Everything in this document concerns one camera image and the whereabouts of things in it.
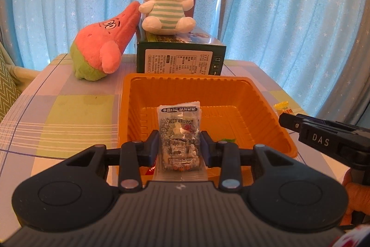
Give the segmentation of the person's right hand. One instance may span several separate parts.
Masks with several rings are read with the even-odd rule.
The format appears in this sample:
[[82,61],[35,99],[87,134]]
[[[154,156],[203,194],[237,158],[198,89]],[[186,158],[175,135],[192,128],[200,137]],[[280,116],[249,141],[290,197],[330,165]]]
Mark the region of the person's right hand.
[[369,186],[353,182],[351,172],[352,170],[350,169],[345,173],[342,183],[349,197],[348,207],[341,222],[342,225],[351,224],[354,211],[370,215],[370,188]]

